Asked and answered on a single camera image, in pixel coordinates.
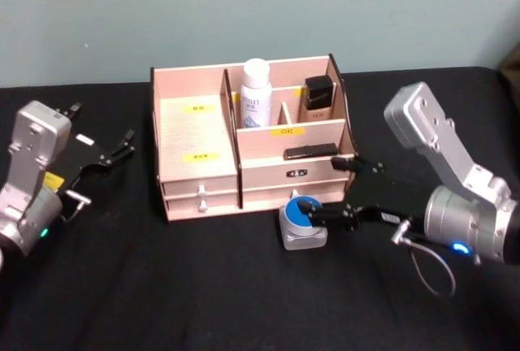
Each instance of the blue indicator light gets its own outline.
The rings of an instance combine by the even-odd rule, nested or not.
[[[461,243],[454,243],[452,245],[454,251],[460,252],[461,254],[469,255],[470,249]]]

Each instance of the black table surface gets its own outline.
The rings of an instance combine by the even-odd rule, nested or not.
[[[438,184],[383,118],[404,85],[426,81],[477,163],[520,189],[520,122],[494,71],[479,67],[344,75],[360,154],[395,177]],[[285,251],[276,214],[167,224],[154,183],[148,84],[0,90],[0,182],[15,112],[32,99],[84,103],[76,131],[110,148],[128,128],[137,151],[77,190],[93,199],[0,273],[0,349],[520,349],[520,270],[442,254],[453,298],[432,296],[391,230],[337,232],[322,249]],[[422,258],[427,276],[445,275]]]

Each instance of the light blue wall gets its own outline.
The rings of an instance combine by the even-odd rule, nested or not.
[[[520,0],[0,0],[0,86],[335,54],[343,72],[495,67]]]

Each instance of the yellow label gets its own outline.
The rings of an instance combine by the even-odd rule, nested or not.
[[[215,110],[215,105],[189,105],[182,110],[184,113],[210,113]]]
[[[297,97],[300,97],[302,95],[305,95],[307,92],[307,88],[306,87],[300,87],[299,89],[295,89],[294,90],[294,95],[297,96]]]
[[[199,154],[185,154],[182,158],[185,163],[209,162],[220,159],[220,154],[215,152],[205,152]]]
[[[51,174],[50,172],[45,173],[45,178],[43,180],[43,184],[50,190],[57,192],[60,187],[62,187],[64,178],[61,176],[57,176],[55,174]]]
[[[300,136],[306,132],[305,128],[272,129],[272,136]]]

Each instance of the gray cable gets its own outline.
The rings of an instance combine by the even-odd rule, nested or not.
[[[410,248],[410,256],[412,257],[412,261],[414,262],[415,270],[417,271],[419,278],[424,283],[424,285],[427,287],[430,292],[432,292],[437,297],[452,297],[455,294],[455,291],[457,290],[457,281],[455,280],[455,275],[453,275],[452,269],[449,267],[448,263],[433,249],[429,249],[428,247],[424,245],[420,245],[417,243],[414,243],[410,239],[403,238],[401,239],[401,243],[408,245]],[[444,294],[441,294],[440,292],[437,292],[424,278],[423,273],[421,272],[419,265],[417,263],[417,259],[415,258],[414,249],[418,249],[420,251],[423,251],[426,254],[430,254],[434,259],[439,262],[442,267],[446,270],[449,276],[449,280],[451,281],[452,287],[447,296]]]

